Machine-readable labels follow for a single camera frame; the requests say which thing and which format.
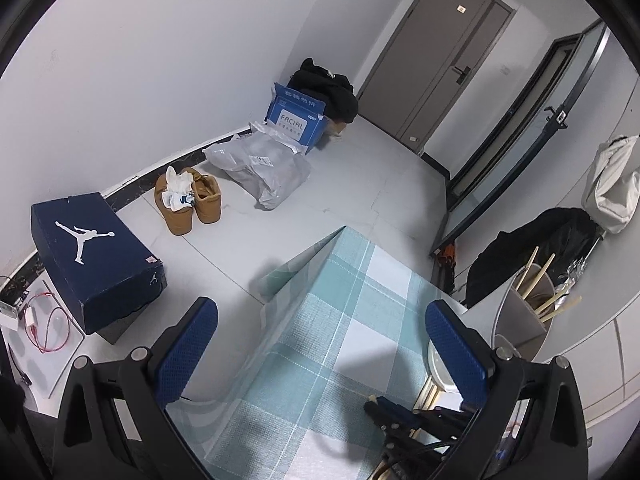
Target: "tablecloth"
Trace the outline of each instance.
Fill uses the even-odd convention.
[[[383,435],[364,402],[413,406],[427,373],[424,311],[455,301],[349,227],[260,291],[262,339],[228,395],[167,412],[218,480],[367,478]]]

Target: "white tote bag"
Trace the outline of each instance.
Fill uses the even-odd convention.
[[[619,137],[601,144],[582,195],[584,210],[612,234],[626,227],[638,205],[640,171],[622,176],[637,140],[638,136]]]

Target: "blue cardboard box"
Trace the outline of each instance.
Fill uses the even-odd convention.
[[[281,132],[307,146],[308,153],[329,122],[323,115],[324,103],[281,84],[274,86],[275,96],[269,106],[267,120]]]
[[[34,204],[31,236],[51,281],[86,334],[130,316],[166,286],[162,262],[100,193]]]

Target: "white tile floor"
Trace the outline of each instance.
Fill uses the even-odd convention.
[[[257,208],[252,196],[207,162],[197,169],[215,174],[220,183],[219,222],[204,225],[194,214],[192,231],[173,236],[152,190],[121,209],[118,216],[164,262],[168,286],[116,345],[91,335],[79,353],[94,362],[123,358],[136,346],[150,346],[198,296],[208,296],[218,305],[219,326],[185,391],[205,400],[217,385],[228,383],[258,339],[254,281],[341,226],[350,225],[430,278],[428,250],[444,215],[444,178],[362,118],[342,137],[324,140],[308,155],[309,179],[272,211]],[[218,362],[221,346],[233,348],[236,358]],[[36,397],[41,411],[57,413],[65,377],[50,399]]]

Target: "jumpman logo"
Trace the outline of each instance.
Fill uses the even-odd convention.
[[[115,236],[115,234],[112,231],[109,231],[108,233],[105,233],[105,234],[98,234],[98,231],[96,231],[95,229],[91,229],[91,230],[81,229],[76,226],[74,226],[75,231],[72,231],[67,226],[62,225],[58,221],[56,222],[56,225],[63,231],[66,231],[67,233],[69,233],[70,235],[76,238],[76,242],[78,242],[78,252],[76,253],[75,261],[78,262],[80,265],[84,265],[84,262],[82,261],[82,249],[84,248],[84,243],[86,241],[91,240],[92,238],[98,238],[101,236]]]

